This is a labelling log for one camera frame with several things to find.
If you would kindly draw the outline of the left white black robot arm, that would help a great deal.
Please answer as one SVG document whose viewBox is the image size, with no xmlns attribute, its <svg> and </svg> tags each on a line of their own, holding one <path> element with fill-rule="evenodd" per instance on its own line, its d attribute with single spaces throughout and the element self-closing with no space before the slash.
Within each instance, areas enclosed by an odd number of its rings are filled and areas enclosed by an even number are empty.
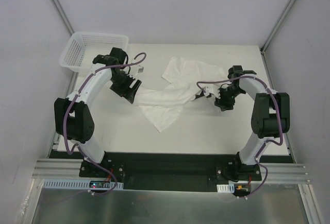
<svg viewBox="0 0 330 224">
<path fill-rule="evenodd" d="M 128 62 L 128 54 L 123 49 L 114 47 L 109 54 L 93 59 L 87 76 L 77 89 L 54 102 L 56 132 L 62 135 L 67 153 L 72 154 L 78 148 L 84 158 L 93 161 L 91 171 L 97 177 L 106 176 L 109 165 L 103 161 L 105 152 L 93 135 L 95 124 L 90 106 L 108 82 L 119 97 L 134 103 L 142 83 L 131 75 L 130 69 L 135 65 L 137 63 Z"/>
</svg>

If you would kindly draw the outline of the white t shirt robot print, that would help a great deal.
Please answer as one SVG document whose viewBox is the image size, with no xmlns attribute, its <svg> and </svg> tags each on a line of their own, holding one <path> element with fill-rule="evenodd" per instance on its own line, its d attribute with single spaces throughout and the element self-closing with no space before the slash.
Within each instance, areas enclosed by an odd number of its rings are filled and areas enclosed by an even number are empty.
<svg viewBox="0 0 330 224">
<path fill-rule="evenodd" d="M 173 57 L 161 76 L 169 85 L 162 90 L 139 87 L 134 105 L 163 132 L 179 117 L 183 106 L 201 92 L 198 81 L 217 81 L 225 77 L 220 66 Z"/>
</svg>

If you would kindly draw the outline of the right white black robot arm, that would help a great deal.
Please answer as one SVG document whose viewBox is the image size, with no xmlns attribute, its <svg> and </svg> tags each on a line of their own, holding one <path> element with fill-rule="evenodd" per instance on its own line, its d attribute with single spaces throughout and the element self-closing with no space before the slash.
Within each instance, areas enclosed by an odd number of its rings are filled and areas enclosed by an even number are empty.
<svg viewBox="0 0 330 224">
<path fill-rule="evenodd" d="M 228 167 L 236 179 L 244 180 L 256 171 L 257 159 L 270 143 L 283 144 L 283 134 L 290 128 L 290 97 L 268 87 L 254 71 L 246 71 L 240 65 L 228 70 L 228 79 L 230 84 L 219 88 L 220 97 L 214 101 L 215 106 L 221 111 L 232 110 L 240 94 L 248 94 L 254 101 L 252 134 Z"/>
</svg>

